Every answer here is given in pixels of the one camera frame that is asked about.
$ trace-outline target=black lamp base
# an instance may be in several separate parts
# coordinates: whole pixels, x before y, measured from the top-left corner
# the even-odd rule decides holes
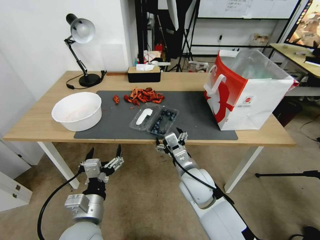
[[[100,83],[101,77],[97,74],[88,74],[88,76],[82,76],[79,79],[79,84],[83,87],[92,87]]]

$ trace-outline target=computer monitor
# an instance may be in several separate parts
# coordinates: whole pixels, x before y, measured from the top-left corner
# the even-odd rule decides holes
[[[320,0],[309,0],[285,43],[308,48],[320,47]]]

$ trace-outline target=black tissue box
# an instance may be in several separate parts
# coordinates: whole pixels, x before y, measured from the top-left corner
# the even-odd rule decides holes
[[[136,82],[160,82],[161,70],[159,66],[154,66],[150,71],[137,71],[136,67],[129,67],[127,71],[128,81]]]

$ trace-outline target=paper bag handle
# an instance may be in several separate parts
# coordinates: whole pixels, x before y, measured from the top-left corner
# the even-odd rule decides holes
[[[219,77],[217,78],[216,82],[212,86],[212,88],[209,87],[208,83],[206,83],[203,87],[209,94],[214,94],[218,90],[218,87],[221,83],[221,81],[226,81],[226,76],[223,74],[220,74]]]

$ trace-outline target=lamp shade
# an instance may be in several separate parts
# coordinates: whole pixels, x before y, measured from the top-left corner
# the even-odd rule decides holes
[[[93,39],[96,28],[92,22],[85,18],[77,18],[72,13],[67,15],[66,20],[70,24],[71,35],[76,42],[87,43]]]

